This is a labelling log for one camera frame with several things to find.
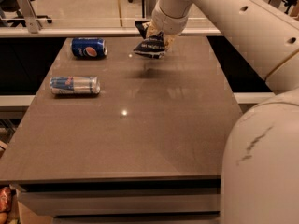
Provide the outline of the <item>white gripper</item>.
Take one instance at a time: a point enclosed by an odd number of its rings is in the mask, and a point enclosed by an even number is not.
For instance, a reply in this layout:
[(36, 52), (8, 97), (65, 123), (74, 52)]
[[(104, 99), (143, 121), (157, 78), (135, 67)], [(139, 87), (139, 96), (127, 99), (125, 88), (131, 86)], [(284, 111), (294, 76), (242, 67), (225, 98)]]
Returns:
[(152, 21), (146, 23), (146, 38), (163, 35), (164, 52), (168, 52), (188, 18), (189, 4), (159, 0), (152, 11)]

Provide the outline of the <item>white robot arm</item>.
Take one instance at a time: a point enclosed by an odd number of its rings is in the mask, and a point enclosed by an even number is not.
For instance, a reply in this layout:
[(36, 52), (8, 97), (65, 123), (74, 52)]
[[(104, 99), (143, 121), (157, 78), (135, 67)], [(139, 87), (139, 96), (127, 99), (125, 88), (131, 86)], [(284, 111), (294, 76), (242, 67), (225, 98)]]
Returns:
[(299, 224), (298, 23), (263, 0), (158, 0), (150, 30), (174, 38), (191, 6), (223, 36), (212, 46), (232, 89), (275, 94), (228, 137), (221, 224)]

